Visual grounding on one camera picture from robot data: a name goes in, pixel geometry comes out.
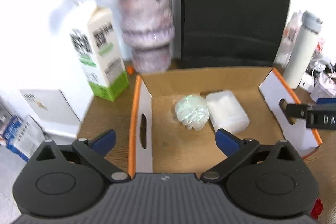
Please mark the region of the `white tin box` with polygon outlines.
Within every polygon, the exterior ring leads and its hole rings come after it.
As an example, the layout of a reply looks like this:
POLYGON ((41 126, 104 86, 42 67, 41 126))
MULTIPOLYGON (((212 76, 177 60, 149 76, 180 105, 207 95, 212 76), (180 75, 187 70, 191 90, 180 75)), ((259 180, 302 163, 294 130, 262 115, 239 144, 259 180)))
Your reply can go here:
POLYGON ((320 98, 335 98, 335 82, 325 73, 320 73, 310 97, 314 102, 320 98))

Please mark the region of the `plastic water bottle pack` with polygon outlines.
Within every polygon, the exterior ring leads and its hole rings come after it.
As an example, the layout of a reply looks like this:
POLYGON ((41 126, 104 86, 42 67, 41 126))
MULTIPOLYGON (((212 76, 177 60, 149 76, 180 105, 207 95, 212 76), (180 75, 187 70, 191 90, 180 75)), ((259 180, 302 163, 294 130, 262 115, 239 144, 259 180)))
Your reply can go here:
POLYGON ((282 39, 274 59, 274 66, 277 68, 286 68, 291 53, 293 52, 295 40, 301 27, 302 12, 294 12, 290 21, 284 28, 282 39))

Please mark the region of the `pink ribbed vase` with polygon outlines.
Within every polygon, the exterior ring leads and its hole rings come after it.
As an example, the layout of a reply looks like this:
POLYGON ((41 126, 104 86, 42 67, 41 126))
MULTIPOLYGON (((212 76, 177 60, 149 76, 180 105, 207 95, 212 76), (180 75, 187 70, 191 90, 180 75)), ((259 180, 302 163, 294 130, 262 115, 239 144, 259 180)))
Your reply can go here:
POLYGON ((131 47, 136 72, 165 72, 175 38, 171 0, 118 0, 122 38, 131 47))

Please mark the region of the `white power adapter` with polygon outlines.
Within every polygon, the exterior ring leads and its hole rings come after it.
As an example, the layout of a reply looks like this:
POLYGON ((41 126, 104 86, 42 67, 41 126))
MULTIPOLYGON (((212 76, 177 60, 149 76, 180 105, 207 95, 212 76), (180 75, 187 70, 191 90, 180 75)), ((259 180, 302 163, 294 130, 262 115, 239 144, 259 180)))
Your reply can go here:
POLYGON ((307 78, 307 79, 302 78, 302 80, 299 83, 299 87, 301 89, 307 91, 308 93, 311 93, 314 89, 314 79, 312 79, 312 78, 307 78))

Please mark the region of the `black paper bag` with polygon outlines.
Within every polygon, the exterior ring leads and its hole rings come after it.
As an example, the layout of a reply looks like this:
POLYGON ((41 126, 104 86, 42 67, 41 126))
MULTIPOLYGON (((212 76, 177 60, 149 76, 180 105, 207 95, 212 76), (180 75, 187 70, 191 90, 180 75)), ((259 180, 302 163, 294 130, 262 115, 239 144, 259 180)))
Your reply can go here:
POLYGON ((185 68, 273 64, 290 0, 181 0, 185 68))

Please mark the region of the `white tissue pack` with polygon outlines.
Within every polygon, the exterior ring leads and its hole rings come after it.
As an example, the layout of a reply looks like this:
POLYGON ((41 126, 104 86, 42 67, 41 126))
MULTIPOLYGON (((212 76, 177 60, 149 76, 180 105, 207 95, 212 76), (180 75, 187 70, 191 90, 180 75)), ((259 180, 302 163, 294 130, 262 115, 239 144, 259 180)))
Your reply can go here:
POLYGON ((248 127, 250 119, 232 91, 210 93, 205 100, 215 132, 224 129, 232 134, 238 134, 248 127))

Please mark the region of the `white box on floor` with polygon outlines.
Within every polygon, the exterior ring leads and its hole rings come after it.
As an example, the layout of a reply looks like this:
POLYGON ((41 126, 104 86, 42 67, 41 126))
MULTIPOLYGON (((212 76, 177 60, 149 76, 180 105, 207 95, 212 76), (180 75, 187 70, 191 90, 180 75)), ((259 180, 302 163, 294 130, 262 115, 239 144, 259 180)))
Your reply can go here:
POLYGON ((61 90, 20 90, 46 133, 76 139, 81 121, 61 90))

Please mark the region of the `blue white carton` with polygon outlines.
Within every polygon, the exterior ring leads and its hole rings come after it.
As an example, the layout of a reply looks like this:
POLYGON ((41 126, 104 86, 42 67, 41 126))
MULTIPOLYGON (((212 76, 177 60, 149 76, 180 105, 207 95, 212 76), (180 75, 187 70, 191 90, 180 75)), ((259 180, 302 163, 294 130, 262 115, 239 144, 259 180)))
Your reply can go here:
POLYGON ((31 116, 21 119, 17 115, 11 118, 3 133, 3 138, 6 141, 6 148, 24 161, 29 161, 46 139, 43 130, 31 116))

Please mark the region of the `white green milk carton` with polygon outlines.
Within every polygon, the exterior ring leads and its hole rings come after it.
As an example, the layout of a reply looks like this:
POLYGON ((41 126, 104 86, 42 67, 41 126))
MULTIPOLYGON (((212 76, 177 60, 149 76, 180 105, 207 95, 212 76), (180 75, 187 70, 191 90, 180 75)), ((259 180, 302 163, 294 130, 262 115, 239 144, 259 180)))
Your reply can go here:
POLYGON ((74 4, 70 39, 95 96, 115 101, 129 86, 112 11, 95 0, 74 4))

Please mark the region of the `white thermos bottle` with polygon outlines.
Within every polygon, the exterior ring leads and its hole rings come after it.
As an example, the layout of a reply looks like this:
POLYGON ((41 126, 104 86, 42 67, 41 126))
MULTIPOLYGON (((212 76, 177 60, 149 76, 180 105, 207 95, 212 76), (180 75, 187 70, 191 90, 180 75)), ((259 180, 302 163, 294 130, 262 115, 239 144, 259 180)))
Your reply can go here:
POLYGON ((321 28, 322 21, 317 16, 308 11, 303 13, 293 52, 283 73, 284 80, 291 89, 299 86, 317 47, 321 28))

